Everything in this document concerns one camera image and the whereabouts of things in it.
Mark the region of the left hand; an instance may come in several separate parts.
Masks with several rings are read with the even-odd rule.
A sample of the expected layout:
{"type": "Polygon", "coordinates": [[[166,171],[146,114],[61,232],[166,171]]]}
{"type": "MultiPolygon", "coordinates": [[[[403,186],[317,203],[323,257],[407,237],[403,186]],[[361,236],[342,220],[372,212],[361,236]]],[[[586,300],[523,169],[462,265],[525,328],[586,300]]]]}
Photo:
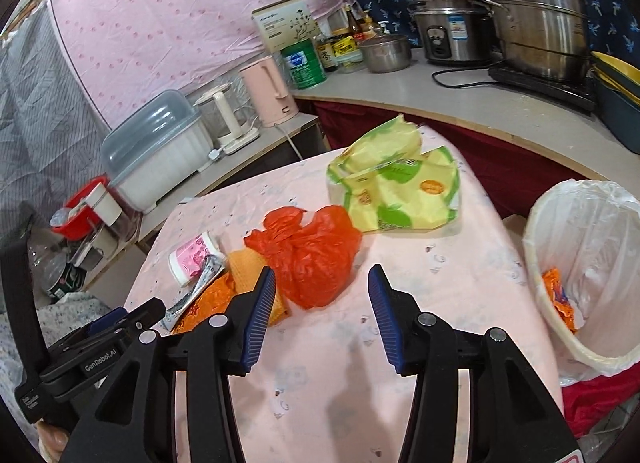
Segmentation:
{"type": "Polygon", "coordinates": [[[48,463],[58,463],[70,439],[68,432],[43,421],[39,421],[36,428],[40,455],[48,463]]]}

